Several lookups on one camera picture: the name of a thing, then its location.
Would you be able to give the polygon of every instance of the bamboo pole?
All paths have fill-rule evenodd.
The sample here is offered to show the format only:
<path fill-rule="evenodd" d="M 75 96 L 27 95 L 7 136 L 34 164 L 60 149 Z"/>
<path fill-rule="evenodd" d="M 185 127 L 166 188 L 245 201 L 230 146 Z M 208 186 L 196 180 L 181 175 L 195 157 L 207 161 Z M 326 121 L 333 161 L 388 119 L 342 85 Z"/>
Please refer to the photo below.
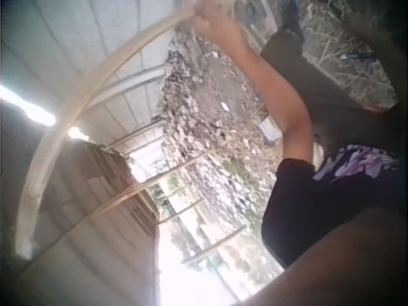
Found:
<path fill-rule="evenodd" d="M 14 245 L 18 256 L 31 259 L 33 249 L 31 239 L 45 187 L 58 155 L 61 153 L 66 133 L 89 104 L 94 93 L 145 45 L 193 15 L 194 12 L 191 9 L 182 10 L 140 31 L 76 83 L 71 94 L 64 101 L 64 108 L 60 111 L 60 120 L 45 132 L 31 161 L 18 205 Z"/>
<path fill-rule="evenodd" d="M 129 134 L 123 136 L 122 138 L 119 138 L 119 139 L 115 140 L 114 142 L 110 143 L 105 148 L 105 150 L 110 150 L 110 149 L 112 149 L 114 147 L 117 147 L 118 145 L 121 145 L 122 143 L 127 142 L 128 140 L 133 139 L 134 137 L 137 137 L 137 136 L 143 134 L 144 132 L 146 132 L 146 131 L 148 131 L 148 130 L 150 130 L 152 128 L 155 128 L 156 126 L 162 124 L 163 122 L 164 122 L 163 119 L 153 121 L 153 122 L 147 124 L 146 126 L 143 126 L 140 129 L 137 129 L 136 131 L 134 131 L 132 133 L 129 133 Z"/>
<path fill-rule="evenodd" d="M 176 214 L 171 215 L 168 218 L 159 221 L 157 225 L 162 225 L 163 223 L 166 223 L 166 222 L 168 222 L 170 220 L 173 220 L 174 218 L 182 215 L 184 212 L 187 212 L 188 210 L 192 209 L 193 207 L 197 206 L 198 204 L 202 203 L 203 201 L 204 201 L 204 199 L 199 199 L 198 201 L 195 201 L 193 204 L 187 206 L 186 208 L 182 209 L 181 211 L 177 212 Z"/>
<path fill-rule="evenodd" d="M 230 241 L 232 238 L 236 237 L 238 234 L 240 234 L 244 229 L 246 229 L 247 226 L 244 225 L 240 228 L 238 228 L 236 231 L 232 232 L 229 234 L 227 237 L 221 239 L 220 241 L 216 242 L 215 244 L 211 245 L 210 247 L 207 247 L 206 249 L 202 250 L 200 253 L 195 254 L 194 256 L 191 256 L 190 258 L 187 258 L 183 260 L 180 264 L 181 265 L 189 265 L 191 263 L 195 263 L 196 261 L 204 258 L 207 256 L 210 252 L 216 250 L 218 247 L 222 246 L 226 242 Z"/>
<path fill-rule="evenodd" d="M 157 137 L 156 139 L 153 139 L 151 142 L 145 143 L 144 145 L 141 145 L 140 147 L 137 147 L 137 148 L 133 149 L 132 151 L 129 151 L 128 153 L 126 153 L 126 156 L 129 156 L 132 153 L 135 153 L 135 152 L 137 152 L 139 150 L 142 150 L 142 149 L 148 147 L 149 145 L 152 145 L 153 143 L 159 142 L 163 138 L 164 138 L 164 136 Z"/>
<path fill-rule="evenodd" d="M 170 199 L 172 196 L 175 196 L 177 193 L 183 191 L 183 190 L 184 190 L 185 188 L 187 188 L 187 187 L 188 187 L 188 185 L 185 185 L 185 186 L 183 186 L 183 187 L 177 188 L 177 189 L 174 190 L 172 193 L 170 193 L 168 196 L 167 196 L 167 195 L 164 195 L 164 196 L 160 197 L 159 201 L 157 201 L 157 203 L 155 203 L 156 206 L 159 205 L 159 204 L 162 204 L 162 202 L 164 202 L 164 201 Z"/>
<path fill-rule="evenodd" d="M 161 179 L 175 173 L 176 171 L 183 169 L 193 163 L 195 163 L 197 160 L 199 160 L 201 157 L 206 156 L 210 151 L 206 151 L 204 153 L 201 153 L 199 156 L 192 158 L 191 160 L 185 162 L 184 164 L 180 164 L 172 169 L 169 169 L 163 173 L 160 173 L 156 175 L 155 177 L 151 177 L 148 180 L 146 180 L 143 183 L 137 183 L 134 185 L 129 186 L 123 192 L 120 194 L 114 196 L 109 202 L 105 203 L 101 207 L 95 211 L 91 217 L 97 217 L 100 214 L 103 214 L 104 212 L 107 212 L 108 210 L 112 209 L 113 207 L 121 204 L 123 201 L 126 201 L 127 199 L 131 198 L 132 196 L 138 194 L 140 191 L 144 190 L 145 188 L 148 188 L 151 185 L 156 184 L 159 182 Z"/>

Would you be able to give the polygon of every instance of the rocky ground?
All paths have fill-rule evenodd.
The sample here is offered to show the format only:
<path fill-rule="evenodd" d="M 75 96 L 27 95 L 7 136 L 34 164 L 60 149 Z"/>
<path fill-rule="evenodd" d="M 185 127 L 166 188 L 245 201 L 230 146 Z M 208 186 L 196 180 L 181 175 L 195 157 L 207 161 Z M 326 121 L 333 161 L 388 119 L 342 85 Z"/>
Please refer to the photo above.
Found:
<path fill-rule="evenodd" d="M 241 225 L 250 227 L 237 240 L 243 240 L 248 256 L 258 254 L 259 263 L 251 264 L 269 270 L 259 276 L 269 281 L 279 267 L 262 246 L 260 224 L 281 146 L 268 145 L 257 126 L 261 99 L 229 57 L 183 29 L 171 45 L 163 93 L 163 151 L 170 165 L 212 150 L 182 177 L 206 199 L 226 235 Z"/>
<path fill-rule="evenodd" d="M 343 53 L 367 47 L 345 33 L 325 5 L 304 0 L 300 12 L 304 54 L 310 62 L 361 104 L 394 103 L 378 62 L 340 60 Z M 170 166 L 175 166 L 211 150 L 180 175 L 206 199 L 226 235 L 248 225 L 236 241 L 245 247 L 252 270 L 258 271 L 259 284 L 281 271 L 260 236 L 261 218 L 282 159 L 281 141 L 268 143 L 258 126 L 267 115 L 259 94 L 227 55 L 189 29 L 175 31 L 163 88 L 163 151 Z"/>

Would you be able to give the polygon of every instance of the wooden plank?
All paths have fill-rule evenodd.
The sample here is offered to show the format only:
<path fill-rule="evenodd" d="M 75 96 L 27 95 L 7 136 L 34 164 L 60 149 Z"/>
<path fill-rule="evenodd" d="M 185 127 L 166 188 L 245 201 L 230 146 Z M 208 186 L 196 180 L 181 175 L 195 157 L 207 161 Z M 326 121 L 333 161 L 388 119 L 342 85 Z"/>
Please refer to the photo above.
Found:
<path fill-rule="evenodd" d="M 174 218 L 177 218 L 178 216 L 182 215 L 184 212 L 187 212 L 188 210 L 192 209 L 193 207 L 197 206 L 200 203 L 203 203 L 204 199 L 199 199 L 198 201 L 195 201 L 193 204 L 187 206 L 186 208 L 182 209 L 181 211 L 177 212 L 174 215 L 169 216 L 166 219 L 163 219 L 159 221 L 158 225 L 162 225 L 170 220 L 173 220 Z"/>
<path fill-rule="evenodd" d="M 132 133 L 129 133 L 129 134 L 115 140 L 114 142 L 107 145 L 105 150 L 110 150 L 110 149 L 112 149 L 112 148 L 114 148 L 114 147 L 116 147 L 116 146 L 118 146 L 118 145 L 120 145 L 120 144 L 122 144 L 124 142 L 127 142 L 128 140 L 130 140 L 130 139 L 132 139 L 134 137 L 137 137 L 137 136 L 143 134 L 144 132 L 146 132 L 146 131 L 148 131 L 150 129 L 153 129 L 156 126 L 161 125 L 163 122 L 164 122 L 163 119 L 155 120 L 155 121 L 147 124 L 146 126 L 143 126 L 140 129 L 137 129 L 136 131 L 134 131 Z"/>

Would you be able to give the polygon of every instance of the black shirt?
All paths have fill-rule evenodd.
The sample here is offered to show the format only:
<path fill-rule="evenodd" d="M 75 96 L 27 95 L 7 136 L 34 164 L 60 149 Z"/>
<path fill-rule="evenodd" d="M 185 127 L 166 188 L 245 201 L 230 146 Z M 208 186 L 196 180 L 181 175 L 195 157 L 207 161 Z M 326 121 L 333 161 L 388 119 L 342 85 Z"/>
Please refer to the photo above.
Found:
<path fill-rule="evenodd" d="M 269 252 L 287 268 L 336 227 L 368 208 L 405 215 L 404 186 L 392 154 L 348 145 L 318 171 L 306 161 L 284 159 L 262 223 Z"/>

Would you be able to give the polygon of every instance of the stones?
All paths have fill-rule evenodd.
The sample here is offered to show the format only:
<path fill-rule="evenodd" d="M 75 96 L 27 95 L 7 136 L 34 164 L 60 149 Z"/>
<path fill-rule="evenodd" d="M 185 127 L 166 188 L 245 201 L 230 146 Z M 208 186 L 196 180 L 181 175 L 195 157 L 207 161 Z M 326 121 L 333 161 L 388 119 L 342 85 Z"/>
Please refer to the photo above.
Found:
<path fill-rule="evenodd" d="M 271 147 L 264 141 L 257 125 L 258 93 L 227 55 L 189 32 L 175 31 L 167 67 L 162 150 L 169 164 L 212 149 L 179 171 L 183 180 L 206 200 L 217 226 L 230 229 L 226 235 L 244 224 L 259 227 L 275 184 L 266 171 L 276 171 L 281 144 L 277 140 Z M 265 251 L 258 232 L 238 239 L 251 258 Z"/>

